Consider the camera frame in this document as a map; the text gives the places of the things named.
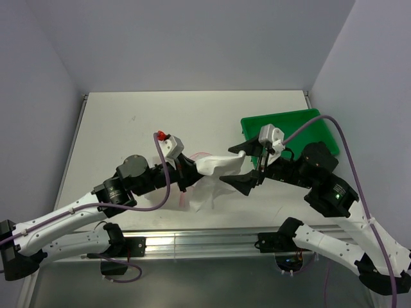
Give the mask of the white mesh laundry bag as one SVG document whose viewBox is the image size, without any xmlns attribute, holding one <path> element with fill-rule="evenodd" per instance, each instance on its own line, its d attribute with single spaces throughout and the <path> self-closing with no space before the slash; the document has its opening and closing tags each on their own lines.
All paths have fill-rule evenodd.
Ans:
<svg viewBox="0 0 411 308">
<path fill-rule="evenodd" d="M 185 192 L 180 191 L 177 184 L 171 185 L 170 196 L 166 204 L 162 209 L 166 210 L 177 210 L 177 211 L 190 211 L 191 205 L 190 200 L 193 195 L 193 191 L 196 184 L 186 188 Z M 149 192 L 144 195 L 144 198 L 150 202 L 151 205 L 157 205 L 164 198 L 166 188 L 156 190 L 154 192 Z"/>
</svg>

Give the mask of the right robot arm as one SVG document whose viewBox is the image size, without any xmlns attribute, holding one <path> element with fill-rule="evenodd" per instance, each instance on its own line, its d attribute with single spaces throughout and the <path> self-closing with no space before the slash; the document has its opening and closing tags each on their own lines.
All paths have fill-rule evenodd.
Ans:
<svg viewBox="0 0 411 308">
<path fill-rule="evenodd" d="M 258 157 L 258 166 L 244 175 L 221 176 L 221 181 L 245 196 L 266 178 L 307 188 L 304 201 L 354 240 L 353 244 L 344 242 L 289 217 L 278 231 L 258 234 L 254 246 L 261 253 L 311 250 L 350 269 L 375 293 L 387 296 L 410 291 L 410 250 L 366 216 L 357 192 L 333 174 L 338 160 L 323 142 L 307 144 L 298 159 L 279 157 L 270 165 L 265 164 L 265 156 L 273 150 L 265 149 L 257 137 L 229 148 L 231 153 L 241 151 Z"/>
</svg>

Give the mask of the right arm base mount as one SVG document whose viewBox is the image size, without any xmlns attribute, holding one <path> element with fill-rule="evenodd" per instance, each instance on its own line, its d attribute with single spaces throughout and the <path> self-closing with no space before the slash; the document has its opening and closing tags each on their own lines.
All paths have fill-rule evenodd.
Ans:
<svg viewBox="0 0 411 308">
<path fill-rule="evenodd" d="M 279 232 L 260 232 L 257 237 L 254 247 L 260 253 L 273 253 L 282 275 L 292 277 L 307 270 L 317 260 L 315 253 L 304 256 L 307 250 L 297 247 L 289 237 Z"/>
</svg>

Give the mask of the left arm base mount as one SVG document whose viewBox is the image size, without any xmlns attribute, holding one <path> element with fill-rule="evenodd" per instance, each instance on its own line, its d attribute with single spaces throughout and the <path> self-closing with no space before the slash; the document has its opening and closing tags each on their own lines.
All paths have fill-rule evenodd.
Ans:
<svg viewBox="0 0 411 308">
<path fill-rule="evenodd" d="M 119 277 L 126 274 L 127 270 L 137 270 L 136 280 L 142 276 L 142 269 L 136 264 L 132 264 L 131 259 L 134 257 L 144 257 L 146 250 L 145 237 L 126 237 L 124 243 L 109 252 L 89 253 L 89 259 L 100 260 L 100 273 L 104 279 L 113 280 L 117 283 L 125 283 L 127 280 L 121 280 Z"/>
</svg>

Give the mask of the white cloth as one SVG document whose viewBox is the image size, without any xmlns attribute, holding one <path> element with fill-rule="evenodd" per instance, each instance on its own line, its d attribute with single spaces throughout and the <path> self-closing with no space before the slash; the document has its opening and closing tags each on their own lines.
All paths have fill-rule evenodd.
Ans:
<svg viewBox="0 0 411 308">
<path fill-rule="evenodd" d="M 192 210 L 214 209 L 217 197 L 231 194 L 235 191 L 230 185 L 220 180 L 221 176 L 239 175 L 245 161 L 245 152 L 231 156 L 208 155 L 195 161 L 195 166 L 203 177 L 194 185 L 189 199 Z"/>
</svg>

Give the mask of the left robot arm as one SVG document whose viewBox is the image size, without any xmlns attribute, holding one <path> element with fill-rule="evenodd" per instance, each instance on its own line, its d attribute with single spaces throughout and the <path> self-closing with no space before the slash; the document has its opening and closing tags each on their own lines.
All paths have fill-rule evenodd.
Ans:
<svg viewBox="0 0 411 308">
<path fill-rule="evenodd" d="M 105 258 L 123 253 L 125 238 L 117 224 L 100 232 L 75 233 L 85 225 L 112 218 L 127 210 L 140 211 L 135 197 L 171 185 L 181 191 L 203 176 L 196 163 L 183 154 L 153 167 L 140 155 L 132 155 L 116 168 L 114 176 L 91 192 L 54 212 L 24 223 L 1 222 L 2 273 L 7 281 L 25 278 L 41 266 L 68 257 L 89 254 Z"/>
</svg>

